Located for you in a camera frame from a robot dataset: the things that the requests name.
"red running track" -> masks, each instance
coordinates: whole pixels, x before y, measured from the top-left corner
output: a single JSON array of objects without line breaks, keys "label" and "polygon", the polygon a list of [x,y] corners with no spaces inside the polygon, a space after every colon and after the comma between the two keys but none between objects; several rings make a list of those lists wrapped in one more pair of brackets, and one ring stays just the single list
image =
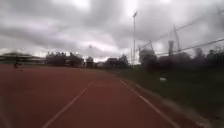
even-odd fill
[{"label": "red running track", "polygon": [[173,127],[119,78],[104,71],[52,67],[15,71],[4,65],[0,73],[7,111],[0,116],[7,117],[13,128]]}]

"sky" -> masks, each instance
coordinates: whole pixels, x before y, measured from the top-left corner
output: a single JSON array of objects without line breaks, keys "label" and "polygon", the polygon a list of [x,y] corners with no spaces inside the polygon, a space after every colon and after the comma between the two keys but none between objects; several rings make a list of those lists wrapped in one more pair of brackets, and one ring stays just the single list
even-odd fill
[{"label": "sky", "polygon": [[21,51],[37,56],[74,52],[96,60],[130,58],[133,14],[136,48],[153,41],[167,52],[175,27],[206,16],[178,31],[181,47],[223,37],[224,0],[0,0],[0,53]]}]

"tree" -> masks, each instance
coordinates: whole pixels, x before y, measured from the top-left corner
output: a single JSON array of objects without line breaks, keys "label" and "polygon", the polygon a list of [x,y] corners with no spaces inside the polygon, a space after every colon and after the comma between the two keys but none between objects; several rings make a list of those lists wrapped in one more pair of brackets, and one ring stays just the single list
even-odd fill
[{"label": "tree", "polygon": [[139,61],[146,69],[152,69],[156,66],[157,57],[153,50],[143,49],[139,52]]},{"label": "tree", "polygon": [[126,65],[128,65],[127,56],[125,56],[124,54],[119,58],[119,60],[123,61]]},{"label": "tree", "polygon": [[197,59],[204,59],[205,54],[203,53],[203,50],[201,48],[196,48],[195,49],[195,58]]}]

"light pole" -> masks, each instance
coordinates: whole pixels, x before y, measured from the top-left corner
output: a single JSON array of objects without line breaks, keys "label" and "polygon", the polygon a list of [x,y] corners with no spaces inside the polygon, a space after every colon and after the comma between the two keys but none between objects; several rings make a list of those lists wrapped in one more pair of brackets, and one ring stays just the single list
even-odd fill
[{"label": "light pole", "polygon": [[134,48],[133,48],[133,62],[132,65],[134,67],[134,63],[135,63],[135,17],[137,16],[137,12],[134,13],[133,15],[133,19],[134,19]]}]

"field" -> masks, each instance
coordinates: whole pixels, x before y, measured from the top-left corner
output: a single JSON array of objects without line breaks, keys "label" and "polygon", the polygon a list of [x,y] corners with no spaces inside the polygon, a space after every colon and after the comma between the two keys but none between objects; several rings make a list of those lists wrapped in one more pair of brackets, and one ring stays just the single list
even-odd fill
[{"label": "field", "polygon": [[164,98],[192,108],[215,125],[224,120],[224,69],[194,71],[118,70],[116,74],[135,81]]}]

